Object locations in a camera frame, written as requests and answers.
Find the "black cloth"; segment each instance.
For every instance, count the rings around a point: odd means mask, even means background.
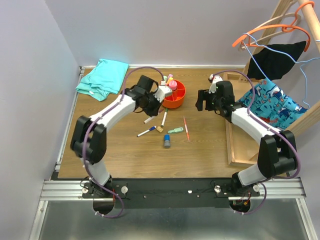
[[[294,44],[270,44],[269,48],[289,54],[294,60],[298,60],[305,49],[307,42],[301,41]],[[286,55],[271,51],[267,48],[253,55],[262,71],[270,80],[281,79],[288,73],[295,63]],[[247,76],[250,79],[265,79],[253,59],[250,59]]]

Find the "orange hanger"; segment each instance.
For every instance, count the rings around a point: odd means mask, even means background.
[[[295,10],[295,13],[294,13],[295,19],[293,20],[293,22],[289,25],[289,27],[288,27],[288,26],[282,27],[282,29],[281,29],[282,32],[284,32],[284,33],[291,33],[292,31],[295,30],[294,28],[288,30],[288,28],[292,27],[292,26],[296,23],[296,21],[298,20],[298,12],[299,12],[299,10],[302,9],[305,5],[308,5],[308,4],[311,4],[312,7],[315,8],[315,2],[314,2],[314,1],[306,1],[306,2],[302,3],[302,4]]]
[[[259,30],[263,30],[263,29],[270,29],[270,28],[291,28],[291,29],[298,29],[302,32],[304,32],[307,36],[308,36],[308,40],[306,42],[306,45],[305,45],[305,48],[304,48],[304,51],[306,52],[309,48],[309,45],[310,45],[310,41],[311,41],[311,38],[310,38],[310,34],[305,30],[303,29],[302,27],[299,27],[299,26],[295,26],[295,25],[287,25],[287,24],[273,24],[273,25],[267,25],[267,26],[261,26],[261,27],[257,27],[255,29],[252,29],[250,31],[248,31],[247,33],[248,34],[253,34]],[[233,44],[232,44],[232,47],[235,47],[237,46],[239,43],[243,43],[243,41],[246,39],[246,37],[248,37],[247,35],[243,34],[241,37],[239,37]],[[248,47],[259,47],[257,45],[254,45],[254,44],[251,44],[250,43],[250,37],[249,37],[249,43],[246,44]]]

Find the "blue patterned cloth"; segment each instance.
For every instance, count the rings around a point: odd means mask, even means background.
[[[275,128],[286,129],[307,111],[267,78],[254,87],[254,92],[251,112]],[[238,102],[248,106],[252,96],[253,92],[250,89]]]

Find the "green marker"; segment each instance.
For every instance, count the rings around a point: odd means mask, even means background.
[[[184,131],[183,127],[178,127],[172,130],[168,131],[168,134],[177,134],[177,133],[182,133]]]

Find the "teal cloth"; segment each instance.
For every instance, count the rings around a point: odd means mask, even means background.
[[[96,67],[81,79],[75,89],[78,93],[90,95],[101,102],[109,93],[118,94],[128,67],[127,63],[100,59]]]

